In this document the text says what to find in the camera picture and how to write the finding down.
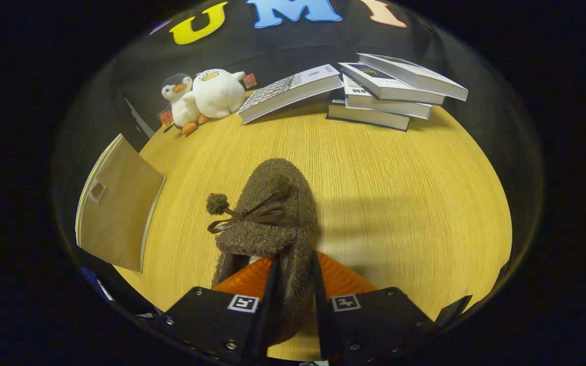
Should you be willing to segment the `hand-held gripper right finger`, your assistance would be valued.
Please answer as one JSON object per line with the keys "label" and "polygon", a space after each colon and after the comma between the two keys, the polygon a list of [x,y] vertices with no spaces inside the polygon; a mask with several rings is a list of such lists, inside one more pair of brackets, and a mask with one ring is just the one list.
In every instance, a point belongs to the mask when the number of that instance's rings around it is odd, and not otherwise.
{"label": "hand-held gripper right finger", "polygon": [[321,358],[395,361],[421,345],[436,324],[397,287],[381,288],[332,257],[312,257]]}

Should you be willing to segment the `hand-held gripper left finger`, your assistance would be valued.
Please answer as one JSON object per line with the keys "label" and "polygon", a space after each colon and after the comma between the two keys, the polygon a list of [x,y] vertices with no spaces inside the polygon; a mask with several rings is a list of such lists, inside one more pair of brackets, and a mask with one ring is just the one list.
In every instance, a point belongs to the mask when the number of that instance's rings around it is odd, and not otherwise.
{"label": "hand-held gripper left finger", "polygon": [[261,296],[197,286],[153,322],[153,329],[209,363],[261,363],[274,333],[279,257],[269,262]]}

